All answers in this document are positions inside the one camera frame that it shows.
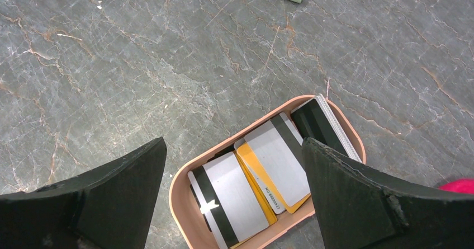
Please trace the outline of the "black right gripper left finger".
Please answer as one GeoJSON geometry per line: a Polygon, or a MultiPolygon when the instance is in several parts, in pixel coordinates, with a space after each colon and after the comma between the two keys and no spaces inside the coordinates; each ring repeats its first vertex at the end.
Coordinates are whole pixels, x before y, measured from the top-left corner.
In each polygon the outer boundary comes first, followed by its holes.
{"type": "Polygon", "coordinates": [[[144,248],[167,156],[163,138],[80,175],[1,196],[2,248],[144,248]]]}

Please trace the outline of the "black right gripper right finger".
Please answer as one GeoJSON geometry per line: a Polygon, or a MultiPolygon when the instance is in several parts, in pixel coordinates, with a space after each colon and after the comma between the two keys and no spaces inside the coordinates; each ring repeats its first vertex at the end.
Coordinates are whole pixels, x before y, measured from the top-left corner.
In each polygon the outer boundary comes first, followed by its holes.
{"type": "Polygon", "coordinates": [[[472,248],[473,196],[423,186],[306,138],[305,172],[326,248],[472,248]]]}

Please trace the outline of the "yellow credit card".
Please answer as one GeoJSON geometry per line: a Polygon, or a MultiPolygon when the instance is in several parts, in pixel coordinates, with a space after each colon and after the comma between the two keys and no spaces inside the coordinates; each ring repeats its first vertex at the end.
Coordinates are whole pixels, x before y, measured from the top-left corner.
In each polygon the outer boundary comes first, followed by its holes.
{"type": "Polygon", "coordinates": [[[299,144],[293,149],[283,141],[248,143],[241,139],[234,148],[272,213],[293,214],[309,199],[308,181],[294,154],[301,154],[299,144]]]}

